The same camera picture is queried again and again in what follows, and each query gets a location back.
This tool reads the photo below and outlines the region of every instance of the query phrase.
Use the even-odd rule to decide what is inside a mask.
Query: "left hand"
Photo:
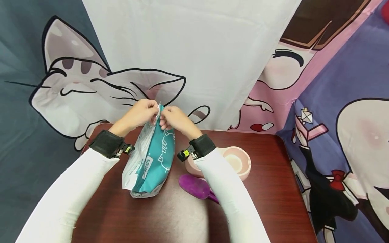
[[[121,119],[113,124],[109,131],[124,138],[129,132],[148,121],[155,123],[158,111],[158,103],[155,100],[141,99]]]

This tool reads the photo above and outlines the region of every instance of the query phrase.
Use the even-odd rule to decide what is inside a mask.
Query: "purple brush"
[[[219,200],[211,191],[208,183],[200,178],[194,177],[190,174],[185,174],[180,176],[178,179],[178,184],[184,191],[191,194],[195,198],[200,200],[209,198],[215,203],[219,203]]]

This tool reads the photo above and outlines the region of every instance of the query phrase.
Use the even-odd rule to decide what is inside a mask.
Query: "cartoon hair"
[[[319,51],[341,33],[371,0],[302,0],[281,42]]]

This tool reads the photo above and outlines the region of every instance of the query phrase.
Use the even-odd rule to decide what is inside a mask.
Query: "cartoon cat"
[[[166,106],[185,87],[186,78],[157,69],[111,72],[93,45],[54,16],[42,38],[46,76],[30,97],[32,107],[81,150],[101,122],[116,122],[140,99]],[[195,123],[210,113],[206,105],[189,117]]]

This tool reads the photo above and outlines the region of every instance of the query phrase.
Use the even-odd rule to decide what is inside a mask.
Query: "bowl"
[[[234,168],[240,179],[245,180],[251,170],[250,156],[241,148],[228,147],[228,148],[217,148],[219,153],[226,159],[226,161]],[[185,161],[185,168],[189,174],[199,178],[204,178],[203,173],[196,166],[192,156],[189,156]]]

